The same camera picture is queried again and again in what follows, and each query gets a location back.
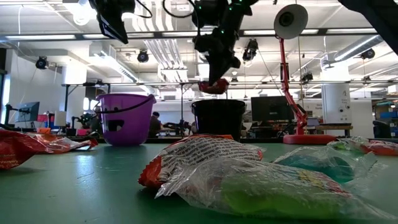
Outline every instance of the candy wrapper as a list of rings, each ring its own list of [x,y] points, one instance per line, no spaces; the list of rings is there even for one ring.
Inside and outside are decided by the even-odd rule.
[[[398,156],[398,144],[393,142],[368,140],[363,137],[351,137],[331,142],[329,146],[337,150],[349,150],[362,153],[373,152],[378,156]]]
[[[97,144],[95,140],[74,142],[67,138],[0,129],[0,170],[17,167],[37,153],[63,153]]]
[[[199,82],[199,90],[208,94],[223,94],[227,91],[229,82],[225,78],[220,78],[213,86],[209,82]]]
[[[212,158],[239,158],[260,161],[260,147],[241,144],[231,136],[196,135],[187,137],[161,150],[142,171],[138,182],[158,189],[181,167],[196,167]]]
[[[376,162],[373,153],[352,159],[329,146],[300,147],[274,161],[279,165],[324,173],[339,183],[366,176]]]
[[[245,217],[396,219],[325,174],[258,161],[218,158],[184,167],[156,197],[174,192],[192,206]]]

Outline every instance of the purple bucket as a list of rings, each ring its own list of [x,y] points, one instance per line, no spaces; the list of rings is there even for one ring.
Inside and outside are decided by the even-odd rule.
[[[140,103],[137,108],[101,114],[104,138],[113,146],[138,146],[148,137],[152,106],[156,103],[153,95],[142,96],[127,93],[110,93],[97,96],[101,111],[119,111]]]

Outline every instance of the ceiling duct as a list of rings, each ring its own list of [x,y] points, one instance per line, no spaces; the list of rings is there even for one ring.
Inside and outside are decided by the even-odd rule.
[[[384,40],[380,35],[362,37],[343,50],[337,52],[333,57],[335,60],[334,62],[341,62],[355,57],[382,42],[384,42]]]

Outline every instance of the table surface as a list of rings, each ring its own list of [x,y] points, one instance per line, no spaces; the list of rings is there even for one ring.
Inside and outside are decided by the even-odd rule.
[[[266,161],[298,147],[255,145],[267,148]],[[2,170],[1,223],[317,223],[225,215],[191,207],[177,195],[154,199],[155,192],[144,189],[137,178],[165,146],[145,144],[117,148],[102,144],[88,152],[36,155],[19,167]],[[398,215],[398,158],[379,157],[379,162],[389,167],[374,179],[364,197],[373,205]]]

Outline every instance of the ceiling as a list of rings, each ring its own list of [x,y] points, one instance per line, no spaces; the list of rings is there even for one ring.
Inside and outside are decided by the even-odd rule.
[[[0,35],[9,34],[67,34],[67,33],[100,33],[98,23],[95,19],[90,19],[87,24],[78,26],[73,21],[73,14],[68,11],[68,8],[62,4],[62,1],[47,1],[45,3],[36,0],[24,1],[28,3],[23,7],[14,4],[7,4],[10,0],[0,0]],[[178,15],[186,14],[187,11],[180,9],[187,9],[188,4],[185,1],[171,1],[173,4],[172,12]],[[286,5],[293,4],[295,1],[279,0],[278,5],[273,6],[273,1],[260,0],[257,4],[252,6],[253,16],[245,16],[241,29],[273,29],[275,15]],[[152,13],[156,14],[159,9],[156,8],[156,2],[152,7]],[[341,6],[337,0],[298,0],[297,3],[302,4],[308,11],[308,29],[319,28],[341,28],[341,27],[371,27],[369,22],[359,13],[349,11]],[[165,26],[166,15],[162,11],[162,22]],[[128,32],[135,32],[132,25],[133,19],[128,17],[124,20],[125,28]],[[195,30],[196,27],[192,24],[190,17],[186,19],[172,18],[172,26],[175,30]],[[324,52],[339,51],[358,39],[362,38],[360,35],[335,35],[328,37],[300,37],[299,39],[287,40],[285,42],[285,49],[288,54],[288,63],[291,73],[299,70],[299,68],[307,62],[314,60]],[[257,37],[259,44],[259,53],[254,57],[254,60],[248,64],[247,67],[241,66],[239,69],[231,69],[225,74],[227,80],[230,80],[232,71],[236,71],[238,80],[240,82],[259,82],[270,81],[272,79],[279,80],[279,64],[280,53],[279,43],[274,37]],[[158,76],[158,63],[154,56],[149,51],[149,61],[147,63],[139,63],[137,61],[137,53],[140,49],[146,49],[144,40],[130,40],[128,44],[124,45],[116,40],[95,40],[101,41],[103,45],[111,45],[117,51],[117,59],[124,62],[127,68],[134,72],[140,81],[144,82],[161,82]],[[178,51],[180,52],[183,64],[187,67],[187,77],[190,81],[198,80],[198,57],[195,52],[191,39],[177,39]],[[235,52],[238,58],[242,58],[242,52],[249,41],[248,37],[241,38],[235,45]],[[121,75],[113,69],[109,69],[107,65],[94,63],[93,57],[90,55],[90,45],[92,40],[73,40],[73,41],[51,41],[51,42],[21,42],[20,48],[23,52],[34,52],[40,49],[64,49],[78,57],[89,62],[88,77],[102,78],[109,82],[122,82]],[[348,60],[350,79],[360,80],[364,74],[369,74],[383,68],[391,67],[397,64],[397,55],[392,53],[391,48],[385,43],[381,43],[373,48],[376,56],[372,60],[363,61],[360,58],[352,58]],[[314,80],[320,80],[320,60],[315,59],[316,63],[312,63],[308,69],[313,73]],[[296,81],[299,80],[300,72],[293,74]],[[389,80],[398,77],[396,70],[391,70],[377,76],[377,80]],[[232,88],[244,88],[245,86],[232,86]],[[352,86],[352,88],[361,88],[362,85]],[[386,85],[374,86],[372,91],[381,91]],[[246,85],[250,93],[255,95],[258,90],[273,88],[275,86],[258,86]],[[299,86],[293,86],[293,89],[299,89]],[[113,91],[137,91],[137,87],[115,87]],[[319,86],[312,88],[309,91],[318,91]]]

